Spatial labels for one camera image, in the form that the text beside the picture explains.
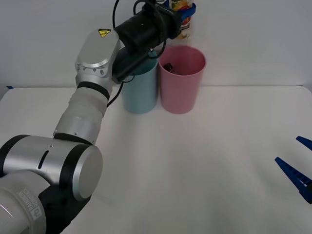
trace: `cup rim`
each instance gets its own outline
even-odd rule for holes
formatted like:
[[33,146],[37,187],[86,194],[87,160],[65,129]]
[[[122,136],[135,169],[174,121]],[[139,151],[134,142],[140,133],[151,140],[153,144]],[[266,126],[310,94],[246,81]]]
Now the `cup rim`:
[[172,75],[172,76],[175,76],[175,77],[184,77],[184,78],[186,78],[186,77],[192,77],[192,76],[194,76],[194,75],[197,75],[197,74],[201,73],[201,72],[206,68],[207,60],[206,60],[205,55],[204,55],[200,50],[198,50],[197,48],[194,48],[194,47],[192,47],[192,46],[188,46],[188,45],[173,46],[173,47],[170,47],[170,48],[166,49],[166,50],[164,51],[164,53],[165,53],[166,51],[168,51],[168,50],[171,50],[171,49],[177,48],[177,47],[188,47],[188,48],[192,48],[192,49],[194,49],[194,50],[197,50],[197,51],[204,57],[205,65],[203,66],[203,68],[202,68],[199,72],[196,72],[196,73],[191,74],[191,75],[186,75],[186,76],[185,76],[185,75],[177,75],[177,74],[168,72],[166,69],[163,68],[163,66],[160,64],[160,60],[161,60],[161,57],[160,57],[160,58],[158,59],[158,64],[159,64],[161,70],[163,70],[164,72],[166,72],[166,73],[168,73],[168,74],[170,74],[170,75]]

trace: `cup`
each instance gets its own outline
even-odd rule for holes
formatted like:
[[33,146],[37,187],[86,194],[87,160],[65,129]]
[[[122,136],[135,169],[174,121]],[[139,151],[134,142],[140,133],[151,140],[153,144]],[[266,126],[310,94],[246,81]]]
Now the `cup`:
[[122,88],[123,107],[133,114],[151,111],[157,103],[157,59],[148,59],[127,77]]
[[164,51],[159,65],[163,108],[173,114],[191,111],[206,67],[205,56],[193,47],[176,46]]

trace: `white wall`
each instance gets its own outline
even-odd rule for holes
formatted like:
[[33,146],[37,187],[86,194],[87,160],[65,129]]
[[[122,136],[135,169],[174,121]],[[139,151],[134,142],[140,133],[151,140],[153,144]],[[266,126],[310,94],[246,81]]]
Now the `white wall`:
[[[74,62],[115,0],[0,0],[0,77],[12,86],[75,85]],[[120,0],[117,23],[134,0]],[[195,0],[204,85],[312,85],[311,0]]]

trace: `white table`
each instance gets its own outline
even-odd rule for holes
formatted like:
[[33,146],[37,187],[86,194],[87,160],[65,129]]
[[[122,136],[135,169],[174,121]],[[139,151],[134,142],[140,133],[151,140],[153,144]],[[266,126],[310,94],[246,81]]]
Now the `white table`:
[[[13,89],[0,144],[50,137],[74,88]],[[312,177],[312,95],[303,87],[203,87],[196,107],[145,115],[109,107],[97,140],[104,169],[64,234],[310,234],[312,208],[275,163]]]

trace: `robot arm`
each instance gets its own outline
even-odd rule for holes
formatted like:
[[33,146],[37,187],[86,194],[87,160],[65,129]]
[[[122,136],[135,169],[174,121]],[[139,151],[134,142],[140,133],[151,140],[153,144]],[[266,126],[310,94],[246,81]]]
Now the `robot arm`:
[[94,144],[112,82],[122,82],[150,59],[151,48],[180,33],[182,14],[156,8],[157,14],[143,7],[114,30],[89,35],[75,63],[77,90],[54,138],[20,135],[1,147],[1,233],[59,234],[88,203],[102,172]]

